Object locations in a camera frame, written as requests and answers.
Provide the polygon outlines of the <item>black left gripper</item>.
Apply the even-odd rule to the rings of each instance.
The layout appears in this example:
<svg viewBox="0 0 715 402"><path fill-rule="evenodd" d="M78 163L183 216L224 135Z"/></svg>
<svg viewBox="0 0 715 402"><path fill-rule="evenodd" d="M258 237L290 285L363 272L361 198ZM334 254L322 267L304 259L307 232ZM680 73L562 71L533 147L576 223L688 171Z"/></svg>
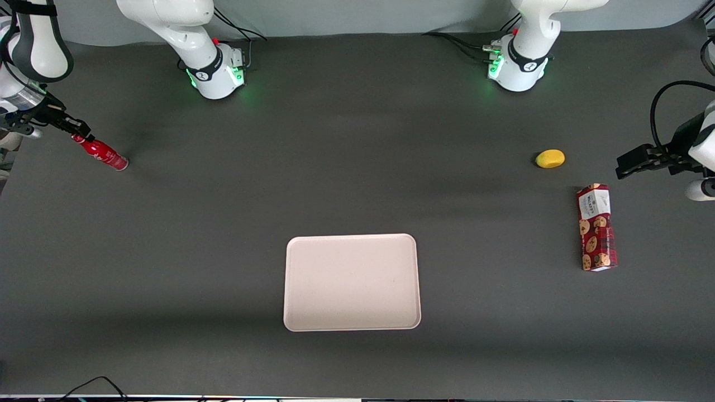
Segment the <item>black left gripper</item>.
<svg viewBox="0 0 715 402"><path fill-rule="evenodd" d="M617 179L624 180L635 173L664 169L667 169L670 175L679 175L684 171L704 173L704 166L689 156L689 150L694 145L703 122L704 112L700 112L700 114L694 116L676 129L671 142L668 144L668 151L676 164L671 163L671 160L666 157L662 148L651 144L639 145L633 150L616 158Z"/></svg>

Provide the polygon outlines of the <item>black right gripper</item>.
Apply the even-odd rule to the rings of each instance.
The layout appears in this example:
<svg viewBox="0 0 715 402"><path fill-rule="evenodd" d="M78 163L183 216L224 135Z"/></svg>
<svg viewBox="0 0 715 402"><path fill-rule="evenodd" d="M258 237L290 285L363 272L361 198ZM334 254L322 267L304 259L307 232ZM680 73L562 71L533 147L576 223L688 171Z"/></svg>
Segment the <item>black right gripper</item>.
<svg viewBox="0 0 715 402"><path fill-rule="evenodd" d="M52 126L69 132L74 142L94 142L94 135L86 122L65 113L66 107L58 99L44 99L31 109L21 110L2 100L1 128L28 138L40 138L41 127Z"/></svg>

